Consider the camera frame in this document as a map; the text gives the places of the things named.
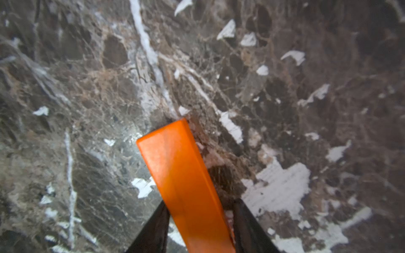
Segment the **orange building block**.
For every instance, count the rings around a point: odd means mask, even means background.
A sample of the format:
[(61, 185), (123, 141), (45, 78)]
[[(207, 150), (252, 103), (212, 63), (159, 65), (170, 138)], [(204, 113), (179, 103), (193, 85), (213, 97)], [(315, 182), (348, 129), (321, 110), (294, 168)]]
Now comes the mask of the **orange building block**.
[(186, 119), (137, 140), (190, 253), (233, 253), (232, 233)]

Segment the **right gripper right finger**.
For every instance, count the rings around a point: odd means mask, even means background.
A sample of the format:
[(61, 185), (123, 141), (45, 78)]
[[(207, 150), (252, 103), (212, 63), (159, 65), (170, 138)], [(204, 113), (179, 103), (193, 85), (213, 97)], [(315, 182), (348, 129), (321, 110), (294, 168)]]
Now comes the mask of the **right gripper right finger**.
[(241, 199), (235, 200), (233, 214), (237, 253), (280, 253)]

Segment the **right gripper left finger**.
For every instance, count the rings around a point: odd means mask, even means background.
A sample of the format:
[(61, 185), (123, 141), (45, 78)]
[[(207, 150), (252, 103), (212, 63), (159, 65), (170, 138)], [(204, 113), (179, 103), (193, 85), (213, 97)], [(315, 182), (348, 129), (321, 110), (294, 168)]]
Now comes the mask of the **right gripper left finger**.
[(170, 212), (162, 201), (126, 253), (165, 253), (169, 221)]

